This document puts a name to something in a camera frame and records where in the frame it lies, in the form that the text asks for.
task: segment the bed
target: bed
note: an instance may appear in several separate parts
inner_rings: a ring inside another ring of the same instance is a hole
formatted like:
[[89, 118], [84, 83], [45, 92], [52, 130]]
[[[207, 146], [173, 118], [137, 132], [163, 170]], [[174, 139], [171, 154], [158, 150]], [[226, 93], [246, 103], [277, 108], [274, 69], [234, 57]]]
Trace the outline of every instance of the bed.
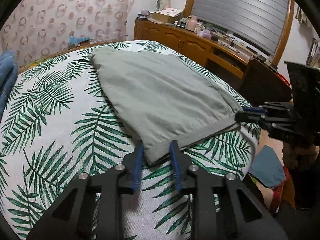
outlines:
[[[104, 46], [175, 54], [231, 93], [241, 106], [249, 106], [223, 80], [158, 42]], [[105, 172], [134, 149], [88, 58], [97, 47], [101, 46], [54, 57], [23, 72], [8, 98], [0, 125], [0, 210], [22, 239], [77, 174]], [[233, 172], [243, 179], [259, 136], [258, 126], [242, 123], [240, 130], [208, 138], [184, 153], [208, 172], [221, 176]], [[169, 161], [144, 165], [140, 191], [123, 196], [125, 239], [187, 239], [191, 201], [174, 189]]]

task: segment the gray roller blind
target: gray roller blind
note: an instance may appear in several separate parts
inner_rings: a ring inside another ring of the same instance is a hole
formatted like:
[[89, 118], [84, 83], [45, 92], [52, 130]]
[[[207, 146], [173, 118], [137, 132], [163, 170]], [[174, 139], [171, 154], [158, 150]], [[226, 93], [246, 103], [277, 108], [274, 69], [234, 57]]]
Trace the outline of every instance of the gray roller blind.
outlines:
[[191, 14], [238, 33], [273, 54], [287, 5], [288, 0], [195, 0]]

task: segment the metal screw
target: metal screw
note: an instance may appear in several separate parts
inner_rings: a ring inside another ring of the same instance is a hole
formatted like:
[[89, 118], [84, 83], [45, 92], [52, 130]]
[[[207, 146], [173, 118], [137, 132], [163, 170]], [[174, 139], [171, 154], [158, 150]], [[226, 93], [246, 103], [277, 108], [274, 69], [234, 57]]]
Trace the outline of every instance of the metal screw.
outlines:
[[78, 178], [79, 178], [79, 179], [86, 179], [88, 176], [89, 176], [88, 173], [82, 172], [82, 173], [79, 174]]
[[197, 165], [195, 165], [195, 164], [192, 164], [192, 165], [189, 166], [189, 170], [197, 171], [197, 170], [199, 170], [199, 167]]
[[125, 169], [125, 166], [123, 164], [117, 164], [115, 168], [117, 171], [123, 171]]
[[236, 175], [233, 173], [227, 173], [226, 174], [226, 178], [227, 180], [235, 180], [236, 179]]

